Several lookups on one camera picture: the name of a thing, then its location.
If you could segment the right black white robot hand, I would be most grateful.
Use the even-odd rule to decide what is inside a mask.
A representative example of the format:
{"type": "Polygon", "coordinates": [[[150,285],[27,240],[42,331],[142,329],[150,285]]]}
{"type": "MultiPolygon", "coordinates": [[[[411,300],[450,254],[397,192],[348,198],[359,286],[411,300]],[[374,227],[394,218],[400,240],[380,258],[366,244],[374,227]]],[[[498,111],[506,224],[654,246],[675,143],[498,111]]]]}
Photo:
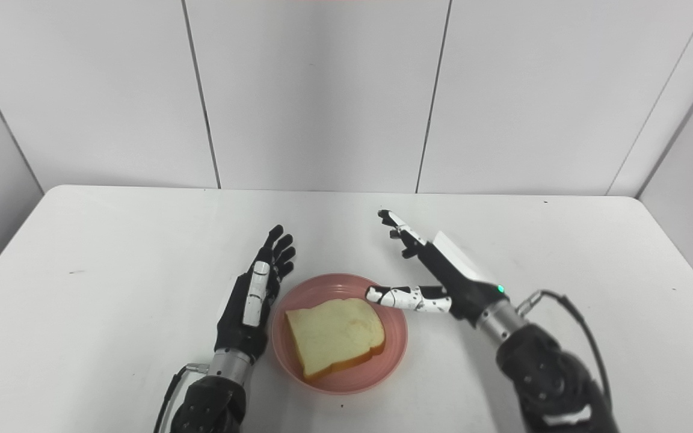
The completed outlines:
{"type": "Polygon", "coordinates": [[[388,209],[380,209],[378,217],[390,227],[390,238],[404,244],[402,258],[420,260],[438,285],[373,285],[364,293],[366,301],[413,312],[451,313],[473,327],[483,326],[487,318],[509,304],[504,288],[479,272],[444,233],[429,241],[388,209]]]}

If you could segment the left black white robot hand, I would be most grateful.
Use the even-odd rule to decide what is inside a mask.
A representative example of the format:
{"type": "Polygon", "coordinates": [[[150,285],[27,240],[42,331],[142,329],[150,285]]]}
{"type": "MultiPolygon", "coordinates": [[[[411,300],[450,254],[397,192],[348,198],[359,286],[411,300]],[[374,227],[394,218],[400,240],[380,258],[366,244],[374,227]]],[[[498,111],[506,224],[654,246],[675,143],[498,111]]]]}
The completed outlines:
{"type": "Polygon", "coordinates": [[[268,343],[267,324],[282,281],[294,270],[294,237],[278,224],[245,273],[236,278],[219,322],[215,352],[239,351],[258,361],[268,343]]]}

